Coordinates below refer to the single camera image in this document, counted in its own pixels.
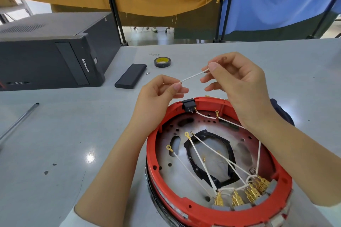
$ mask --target roll of tape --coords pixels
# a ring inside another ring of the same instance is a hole
[[[159,57],[154,59],[154,65],[158,68],[166,68],[171,65],[171,60],[168,57]]]

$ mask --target gray table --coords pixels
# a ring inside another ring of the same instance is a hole
[[[270,97],[299,129],[341,156],[341,39],[122,47],[102,87],[0,92],[0,132],[40,102],[0,152],[0,226],[58,226],[127,125],[141,87],[158,74],[184,79],[212,57],[230,51],[261,66]],[[172,65],[156,68],[157,56],[170,57]],[[131,63],[147,64],[150,74],[144,74],[134,90],[115,88]],[[184,85],[190,88],[185,99],[207,94],[198,78]],[[210,95],[226,98],[220,91]],[[144,146],[125,226],[166,226],[147,192],[145,156]],[[291,225],[329,226],[302,191],[294,189]]]

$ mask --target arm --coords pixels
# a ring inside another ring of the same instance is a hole
[[[228,95],[241,124],[256,136],[316,205],[341,202],[341,158],[287,123],[273,109],[263,70],[237,52],[222,54],[203,68],[206,91]]]
[[[179,81],[159,75],[141,89],[130,123],[75,206],[81,218],[98,226],[122,226],[143,143],[160,124],[169,102],[188,92]]]

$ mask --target ventilation grille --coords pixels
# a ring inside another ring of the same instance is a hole
[[[32,24],[32,25],[15,25],[8,29],[0,31],[0,33],[13,33],[13,32],[31,32],[44,27],[45,24]]]

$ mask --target fingernail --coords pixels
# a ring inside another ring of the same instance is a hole
[[[216,62],[211,62],[210,64],[208,64],[208,68],[210,69],[210,72],[213,72],[218,66],[218,63]]]
[[[180,90],[181,86],[182,86],[181,83],[176,83],[173,85],[173,88],[174,88],[174,90],[178,91],[178,90]]]

